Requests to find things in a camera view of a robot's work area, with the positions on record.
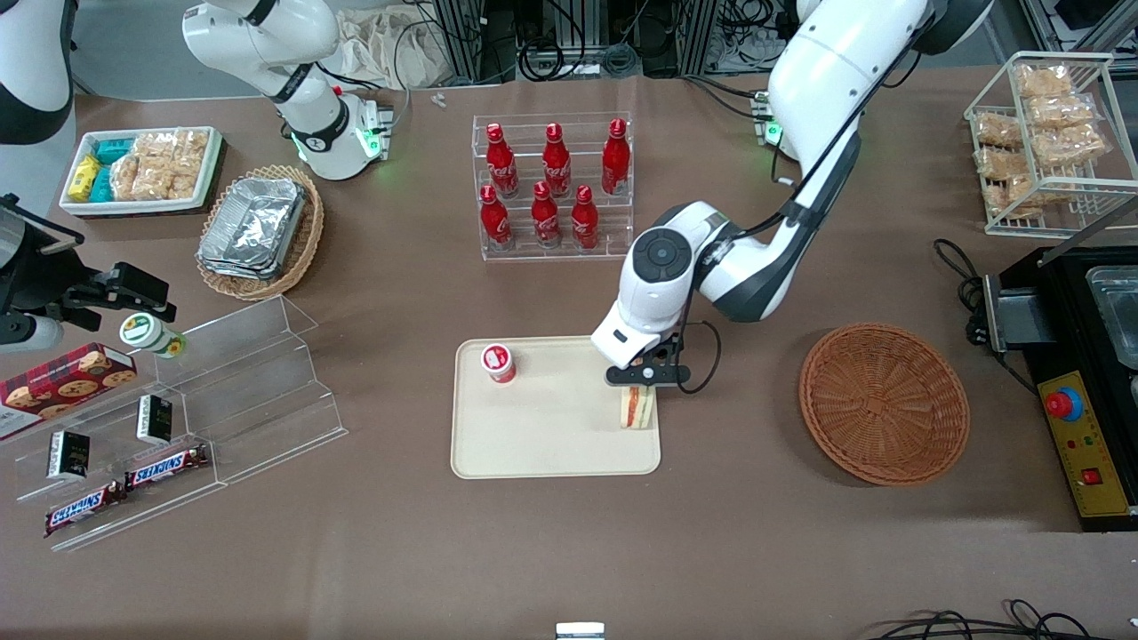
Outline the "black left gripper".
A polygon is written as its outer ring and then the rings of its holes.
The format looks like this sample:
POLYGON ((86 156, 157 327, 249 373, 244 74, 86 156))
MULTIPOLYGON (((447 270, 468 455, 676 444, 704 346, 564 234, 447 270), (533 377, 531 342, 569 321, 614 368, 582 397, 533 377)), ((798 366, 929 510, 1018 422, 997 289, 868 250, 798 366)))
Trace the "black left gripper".
POLYGON ((605 381, 615 388, 679 388, 691 379, 691 370, 679 362, 683 346, 679 343, 662 343, 630 361, 625 368, 609 367, 605 381))

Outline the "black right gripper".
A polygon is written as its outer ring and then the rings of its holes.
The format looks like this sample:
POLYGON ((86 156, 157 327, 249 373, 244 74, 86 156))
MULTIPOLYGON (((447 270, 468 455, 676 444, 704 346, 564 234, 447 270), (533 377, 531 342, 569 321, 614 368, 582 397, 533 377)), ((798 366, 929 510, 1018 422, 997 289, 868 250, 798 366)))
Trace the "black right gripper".
POLYGON ((61 342, 66 321, 101 325, 100 309, 130 309, 174 323, 178 307, 168 303, 168 284, 126 262, 96 272, 82 263, 75 244, 46 233, 42 219, 20 207, 16 195, 3 196, 3 259, 1 260, 1 346, 53 348, 61 342), (85 284, 98 300, 68 297, 68 320, 61 302, 72 287, 85 284))

